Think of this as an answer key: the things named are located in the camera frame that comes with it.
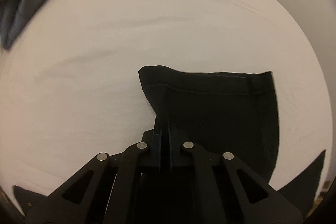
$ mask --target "black cloth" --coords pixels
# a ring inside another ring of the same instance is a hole
[[[296,206],[303,216],[312,209],[316,190],[320,183],[326,151],[324,150],[304,171],[279,191]]]
[[[173,117],[190,141],[209,152],[232,152],[264,180],[270,180],[279,145],[271,72],[187,73],[146,66],[139,70],[139,77],[161,120]]]

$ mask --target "metal pin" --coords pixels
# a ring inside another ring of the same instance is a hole
[[[190,149],[190,148],[193,148],[193,147],[194,147],[194,144],[193,144],[192,142],[185,142],[185,143],[183,144],[183,146],[184,146],[184,148],[188,148],[188,149]]]
[[[225,152],[225,153],[223,154],[223,157],[224,157],[224,159],[226,159],[226,160],[231,160],[231,159],[234,158],[234,155],[233,155],[231,152]]]
[[[107,154],[106,153],[100,153],[97,155],[97,160],[103,161],[107,159]]]
[[[136,146],[139,149],[145,149],[147,147],[147,144],[145,142],[141,142],[141,143],[138,143]]]

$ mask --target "white tablecloth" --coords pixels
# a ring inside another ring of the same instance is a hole
[[[324,149],[331,110],[316,56],[276,0],[49,0],[0,76],[0,185],[48,195],[99,152],[153,128],[145,65],[189,72],[273,71],[280,147],[270,181],[290,182]]]

